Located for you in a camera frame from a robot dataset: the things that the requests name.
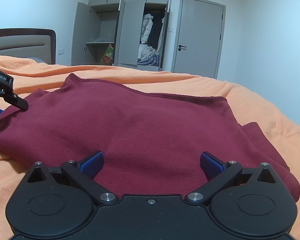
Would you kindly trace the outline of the maroon red garment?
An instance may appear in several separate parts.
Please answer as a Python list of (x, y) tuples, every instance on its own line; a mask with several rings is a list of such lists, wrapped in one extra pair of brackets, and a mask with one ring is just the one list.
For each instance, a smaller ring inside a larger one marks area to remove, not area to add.
[(29, 108), (0, 116), (0, 152), (24, 166), (58, 166), (101, 151), (95, 181), (118, 195), (187, 194), (207, 181), (203, 152), (245, 167), (269, 163), (295, 200), (300, 185), (255, 122), (240, 125), (225, 98), (143, 93), (70, 74), (37, 90)]

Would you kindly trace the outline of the pile of clothes in wardrobe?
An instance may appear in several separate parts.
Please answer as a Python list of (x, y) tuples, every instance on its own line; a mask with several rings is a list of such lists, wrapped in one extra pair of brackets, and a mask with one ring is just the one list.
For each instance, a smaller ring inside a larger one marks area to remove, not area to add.
[(153, 47), (147, 44), (139, 44), (138, 65), (142, 66), (159, 66), (160, 54)]

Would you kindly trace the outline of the orange bed sheet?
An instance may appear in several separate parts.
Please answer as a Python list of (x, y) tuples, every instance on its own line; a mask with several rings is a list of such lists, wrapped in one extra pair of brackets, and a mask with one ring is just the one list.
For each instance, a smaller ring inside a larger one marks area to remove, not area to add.
[[(300, 184), (300, 126), (283, 115), (274, 104), (238, 84), (190, 74), (113, 66), (44, 64), (10, 56), (0, 56), (0, 70), (13, 76), (14, 92), (20, 97), (26, 97), (39, 88), (47, 91), (58, 89), (70, 73), (84, 79), (121, 83), (149, 93), (223, 96), (240, 124), (258, 123)], [(291, 233), (300, 239), (300, 199), (297, 206), (298, 216)]]

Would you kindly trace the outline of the checked pillow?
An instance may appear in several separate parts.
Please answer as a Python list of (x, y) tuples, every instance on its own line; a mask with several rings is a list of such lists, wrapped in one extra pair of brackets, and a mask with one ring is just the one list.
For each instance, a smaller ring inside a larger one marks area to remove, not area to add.
[(39, 59), (37, 57), (29, 57), (29, 59), (35, 61), (36, 63), (44, 63), (44, 64), (46, 64), (46, 62), (44, 60)]

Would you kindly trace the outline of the brown padded headboard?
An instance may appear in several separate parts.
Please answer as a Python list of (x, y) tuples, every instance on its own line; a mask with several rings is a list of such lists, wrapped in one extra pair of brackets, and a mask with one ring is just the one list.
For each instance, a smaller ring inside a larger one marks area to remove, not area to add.
[(0, 55), (35, 57), (48, 64), (55, 64), (56, 33), (52, 29), (0, 29)]

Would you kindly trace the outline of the colourful bag in wardrobe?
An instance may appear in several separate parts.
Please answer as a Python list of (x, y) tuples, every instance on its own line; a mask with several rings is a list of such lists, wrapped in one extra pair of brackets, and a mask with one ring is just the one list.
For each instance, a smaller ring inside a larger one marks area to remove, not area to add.
[(101, 63), (103, 65), (112, 65), (113, 63), (113, 57), (114, 57), (114, 47), (112, 44), (109, 44), (106, 51), (104, 52), (104, 55), (101, 58)]

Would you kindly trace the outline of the grey wardrobe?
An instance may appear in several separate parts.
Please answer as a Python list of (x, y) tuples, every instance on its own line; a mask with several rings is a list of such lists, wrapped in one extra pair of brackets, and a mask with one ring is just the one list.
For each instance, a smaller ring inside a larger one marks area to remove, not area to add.
[[(111, 66), (161, 71), (170, 18), (171, 0), (88, 0), (77, 3), (72, 32), (71, 65), (101, 64), (109, 44), (114, 47)], [(143, 16), (165, 14), (157, 52), (159, 66), (138, 65)]]

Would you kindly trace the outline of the hanging white jacket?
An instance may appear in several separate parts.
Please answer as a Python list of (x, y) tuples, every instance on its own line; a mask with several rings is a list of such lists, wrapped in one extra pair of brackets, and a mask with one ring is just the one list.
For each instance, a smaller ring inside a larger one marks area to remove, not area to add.
[(141, 33), (140, 33), (140, 42), (141, 44), (146, 44), (151, 33), (153, 26), (153, 16), (151, 14), (145, 14), (143, 16)]

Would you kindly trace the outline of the hanging black garment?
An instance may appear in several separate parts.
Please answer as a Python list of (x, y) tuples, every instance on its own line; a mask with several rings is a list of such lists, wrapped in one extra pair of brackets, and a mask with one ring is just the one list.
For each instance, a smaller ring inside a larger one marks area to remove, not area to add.
[(157, 49), (158, 42), (159, 42), (159, 36), (160, 36), (162, 25), (163, 25), (162, 20), (163, 20), (165, 14), (163, 12), (155, 12), (152, 16), (153, 16), (153, 19), (152, 19), (153, 25), (152, 25), (151, 32), (148, 37), (147, 44), (150, 47)]

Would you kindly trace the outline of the grey room door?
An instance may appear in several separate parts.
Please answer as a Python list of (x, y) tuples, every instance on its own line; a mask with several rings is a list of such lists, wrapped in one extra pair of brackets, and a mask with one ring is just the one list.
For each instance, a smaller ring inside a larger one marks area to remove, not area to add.
[(216, 78), (226, 6), (208, 0), (180, 0), (172, 70)]

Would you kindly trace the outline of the white wall socket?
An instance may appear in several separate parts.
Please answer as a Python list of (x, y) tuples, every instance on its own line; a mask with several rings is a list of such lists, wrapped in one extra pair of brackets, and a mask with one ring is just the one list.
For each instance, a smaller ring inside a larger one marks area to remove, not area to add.
[(64, 48), (59, 48), (59, 49), (58, 49), (58, 54), (59, 54), (59, 55), (64, 54)]

